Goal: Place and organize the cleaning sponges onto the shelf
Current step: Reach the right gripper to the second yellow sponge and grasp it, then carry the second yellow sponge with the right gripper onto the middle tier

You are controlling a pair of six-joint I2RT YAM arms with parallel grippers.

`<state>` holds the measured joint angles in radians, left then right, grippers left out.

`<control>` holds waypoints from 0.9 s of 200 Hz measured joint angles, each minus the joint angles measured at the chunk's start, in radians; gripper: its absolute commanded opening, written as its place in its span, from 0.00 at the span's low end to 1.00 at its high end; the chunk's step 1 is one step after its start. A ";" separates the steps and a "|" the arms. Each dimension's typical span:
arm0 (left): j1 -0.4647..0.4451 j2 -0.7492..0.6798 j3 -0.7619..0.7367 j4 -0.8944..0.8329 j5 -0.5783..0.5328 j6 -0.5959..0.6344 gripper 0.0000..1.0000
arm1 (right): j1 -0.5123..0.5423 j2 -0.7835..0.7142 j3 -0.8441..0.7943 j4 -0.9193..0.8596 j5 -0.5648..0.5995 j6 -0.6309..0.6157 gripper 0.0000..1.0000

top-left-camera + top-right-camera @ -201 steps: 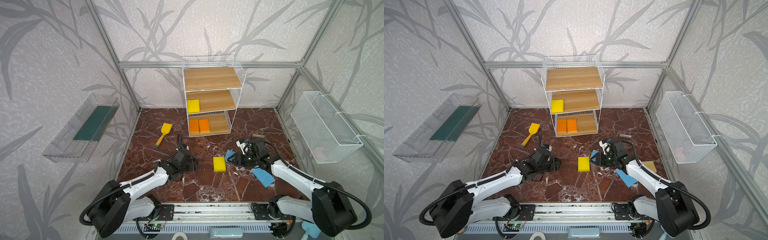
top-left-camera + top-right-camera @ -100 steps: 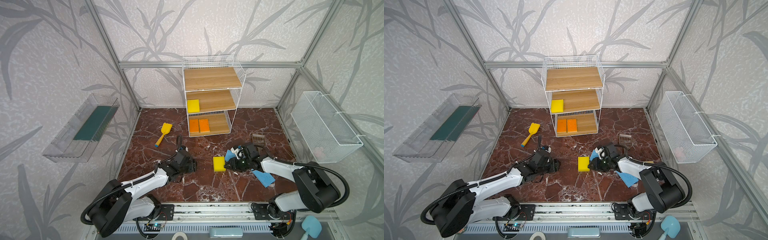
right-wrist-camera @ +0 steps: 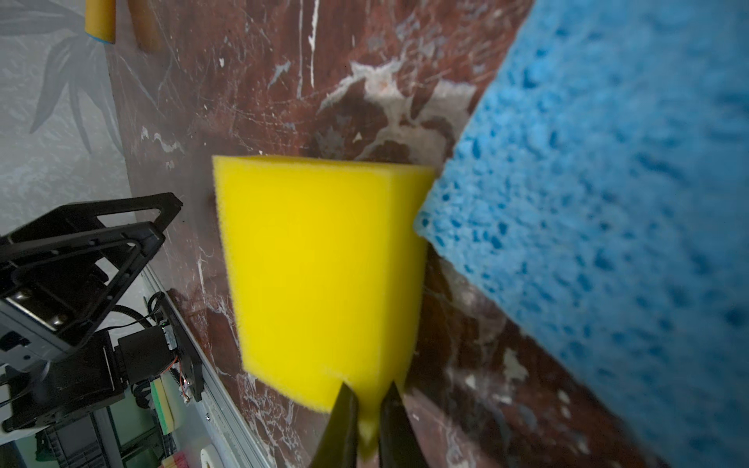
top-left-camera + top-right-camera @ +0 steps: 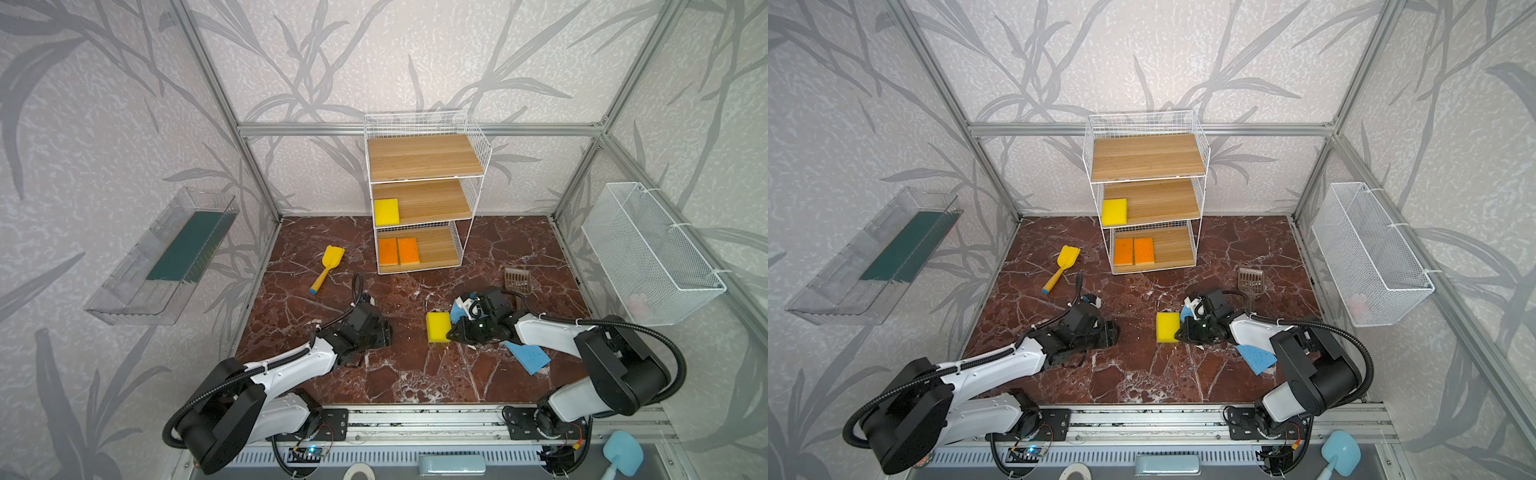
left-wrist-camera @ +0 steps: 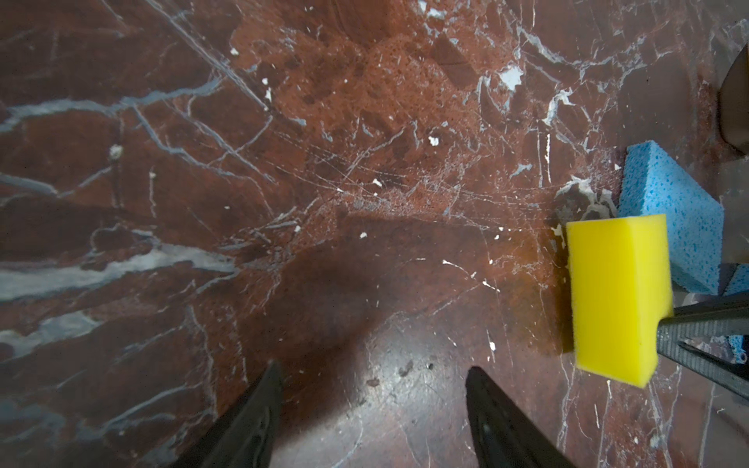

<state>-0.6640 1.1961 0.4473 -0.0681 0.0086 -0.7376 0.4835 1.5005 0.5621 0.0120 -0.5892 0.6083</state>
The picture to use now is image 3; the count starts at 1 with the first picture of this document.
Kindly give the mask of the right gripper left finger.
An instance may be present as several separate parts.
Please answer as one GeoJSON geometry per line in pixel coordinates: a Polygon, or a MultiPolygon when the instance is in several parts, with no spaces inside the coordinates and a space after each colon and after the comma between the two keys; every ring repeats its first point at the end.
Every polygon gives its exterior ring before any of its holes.
{"type": "Polygon", "coordinates": [[[358,452],[359,401],[341,384],[330,419],[309,468],[355,468],[358,452]]]}

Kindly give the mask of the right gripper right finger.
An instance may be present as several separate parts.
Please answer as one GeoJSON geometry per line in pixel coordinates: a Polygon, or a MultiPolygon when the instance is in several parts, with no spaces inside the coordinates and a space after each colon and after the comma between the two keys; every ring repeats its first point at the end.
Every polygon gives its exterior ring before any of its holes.
{"type": "Polygon", "coordinates": [[[428,468],[395,382],[380,404],[380,468],[428,468]]]}

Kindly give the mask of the yellow foam sponge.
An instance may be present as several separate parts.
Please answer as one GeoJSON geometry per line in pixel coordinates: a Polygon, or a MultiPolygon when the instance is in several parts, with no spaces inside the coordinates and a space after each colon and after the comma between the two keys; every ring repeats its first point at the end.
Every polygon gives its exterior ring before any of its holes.
{"type": "Polygon", "coordinates": [[[220,238],[245,371],[329,413],[359,401],[361,450],[411,366],[427,243],[414,223],[430,167],[215,156],[220,238]]]}

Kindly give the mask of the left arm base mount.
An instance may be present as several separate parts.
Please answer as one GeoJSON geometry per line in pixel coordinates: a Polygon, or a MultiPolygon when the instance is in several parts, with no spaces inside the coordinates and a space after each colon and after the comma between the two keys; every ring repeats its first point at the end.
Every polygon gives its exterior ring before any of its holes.
{"type": "Polygon", "coordinates": [[[171,298],[157,292],[146,308],[146,315],[136,316],[144,328],[118,339],[115,345],[127,381],[135,385],[171,374],[187,401],[200,402],[205,389],[203,362],[171,298]]]}

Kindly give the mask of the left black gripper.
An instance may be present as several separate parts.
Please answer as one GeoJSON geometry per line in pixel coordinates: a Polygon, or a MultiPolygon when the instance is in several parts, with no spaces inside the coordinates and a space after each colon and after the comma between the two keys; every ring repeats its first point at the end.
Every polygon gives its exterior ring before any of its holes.
{"type": "Polygon", "coordinates": [[[174,193],[62,205],[1,237],[1,431],[36,431],[121,400],[126,380],[94,331],[165,241],[174,193]],[[153,222],[101,216],[156,210],[153,222]]]}

